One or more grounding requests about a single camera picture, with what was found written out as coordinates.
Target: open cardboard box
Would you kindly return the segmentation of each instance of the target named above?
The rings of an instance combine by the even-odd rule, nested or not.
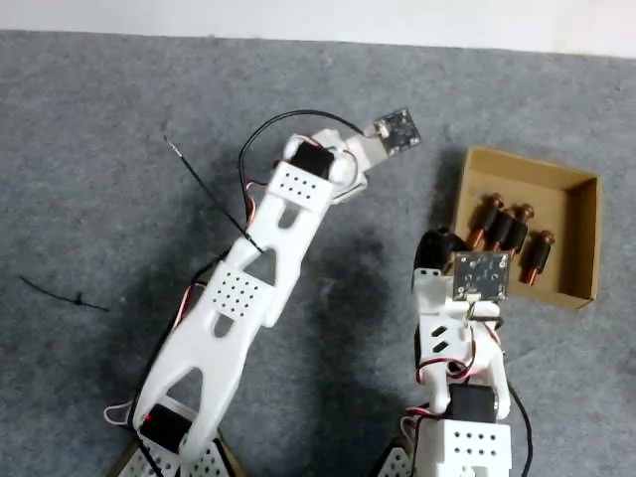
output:
[[[498,192],[505,207],[531,204],[520,256],[510,270],[512,294],[532,296],[567,308],[580,308],[596,297],[601,230],[600,178],[588,172],[529,159],[486,147],[469,149],[455,210],[454,231],[466,239],[485,197]],[[534,286],[520,281],[532,233],[552,231],[544,272]]]

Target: gray carpet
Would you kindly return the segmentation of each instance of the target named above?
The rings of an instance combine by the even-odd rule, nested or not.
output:
[[[0,474],[104,475],[130,398],[190,275],[237,234],[163,131],[240,216],[235,158],[299,107],[362,125],[403,105],[423,145],[373,171],[312,243],[278,325],[253,344],[222,425],[253,476],[365,475],[423,400],[409,272],[450,219],[465,149],[488,144],[602,174],[600,293],[575,313],[514,298],[508,373],[535,427],[535,476],[633,475],[636,63],[497,51],[86,34],[0,34]],[[289,120],[248,158],[266,177]],[[78,308],[18,275],[109,306]],[[526,454],[514,410],[514,469]]]

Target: white wall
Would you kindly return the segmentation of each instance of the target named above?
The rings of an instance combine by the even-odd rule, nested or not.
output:
[[[0,0],[0,28],[636,58],[636,0]]]

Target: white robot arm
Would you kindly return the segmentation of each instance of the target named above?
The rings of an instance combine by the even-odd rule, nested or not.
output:
[[[365,135],[343,140],[335,130],[294,135],[285,146],[264,198],[246,230],[218,264],[196,306],[164,343],[137,400],[133,426],[191,370],[203,376],[200,408],[180,449],[183,464],[201,456],[217,433],[236,389],[247,351],[261,326],[276,324],[294,288],[302,259],[329,206],[367,186],[365,173],[419,142],[406,110],[376,121]],[[287,209],[293,224],[280,226]],[[245,272],[262,250],[276,253],[275,279]],[[231,320],[229,330],[218,326]]]
[[[431,393],[428,405],[407,411],[415,477],[504,477],[512,467],[510,427],[499,423],[511,403],[495,330],[510,258],[462,250],[450,232],[431,231],[415,261],[416,379]],[[454,276],[446,276],[452,251]]]

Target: circuit board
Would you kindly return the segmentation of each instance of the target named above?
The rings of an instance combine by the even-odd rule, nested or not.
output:
[[[389,156],[405,151],[421,141],[408,109],[387,114],[374,122],[374,126]]]
[[[505,251],[458,251],[453,270],[454,301],[508,297],[510,255]]]

